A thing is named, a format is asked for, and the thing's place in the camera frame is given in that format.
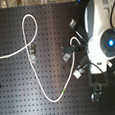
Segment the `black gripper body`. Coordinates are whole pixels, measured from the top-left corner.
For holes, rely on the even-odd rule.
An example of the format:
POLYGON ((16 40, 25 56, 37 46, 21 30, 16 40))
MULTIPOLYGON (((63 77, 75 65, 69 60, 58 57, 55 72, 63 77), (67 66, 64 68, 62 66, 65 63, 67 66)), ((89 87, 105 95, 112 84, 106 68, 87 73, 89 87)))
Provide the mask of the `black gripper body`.
POLYGON ((87 52, 87 46, 84 44, 78 44, 78 45, 71 45, 70 47, 73 48, 73 52, 78 53, 78 52, 87 52))

